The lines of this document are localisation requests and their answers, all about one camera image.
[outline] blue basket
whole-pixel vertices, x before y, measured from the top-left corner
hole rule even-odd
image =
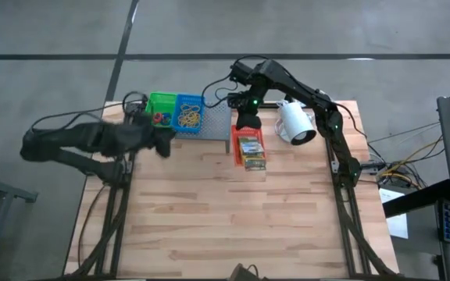
[[[202,104],[200,95],[192,95],[192,94],[178,94],[177,95],[177,103],[175,104],[175,113],[173,114],[173,118],[171,119],[171,126],[177,131],[182,133],[199,133],[202,127],[202,122],[204,121],[204,105]],[[184,126],[178,125],[178,117],[181,114],[181,106],[182,105],[198,105],[200,107],[199,114],[201,115],[201,122],[197,128],[187,128]]]

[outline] wooden tabletop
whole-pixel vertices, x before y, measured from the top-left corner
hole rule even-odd
[[[341,103],[362,130],[356,102]],[[353,129],[348,113],[341,114],[352,154],[366,161],[365,138]],[[255,264],[269,278],[347,276],[324,140],[317,134],[302,146],[285,143],[274,133],[277,116],[274,109],[259,113],[266,171],[235,166],[233,154],[217,141],[173,140],[168,159],[154,150],[137,154],[118,278],[227,278],[237,263]],[[103,118],[120,122],[121,107],[107,108]],[[88,178],[66,273],[77,269],[79,232],[101,187],[100,180]],[[377,185],[360,182],[355,193],[364,236],[397,272]],[[107,197],[108,188],[86,227],[82,259],[98,242]],[[355,241],[352,247],[358,257]]]

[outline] green basket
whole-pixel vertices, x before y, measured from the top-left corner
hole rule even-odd
[[[148,98],[147,108],[145,111],[147,113],[150,113],[151,115],[154,115],[158,112],[160,113],[166,113],[168,112],[171,114],[171,118],[173,118],[173,114],[175,113],[175,104],[177,103],[177,95],[173,93],[163,93],[163,92],[152,92],[150,94],[150,97]],[[152,125],[163,127],[163,128],[169,128],[171,127],[171,121],[170,124],[165,126],[161,124],[154,124],[154,121],[152,121]]]

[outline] white paper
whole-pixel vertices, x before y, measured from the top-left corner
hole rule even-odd
[[[404,194],[380,188],[381,203],[385,203],[401,196],[404,196]],[[407,214],[396,215],[395,217],[388,218],[387,224],[390,235],[405,239],[409,238],[407,233]]]

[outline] red tray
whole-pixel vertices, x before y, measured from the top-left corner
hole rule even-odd
[[[243,165],[241,159],[241,149],[239,148],[239,137],[258,137],[259,142],[263,146],[263,150],[265,150],[265,144],[263,143],[263,134],[261,129],[244,127],[240,130],[236,130],[235,125],[232,125],[232,143],[234,144],[235,165]]]

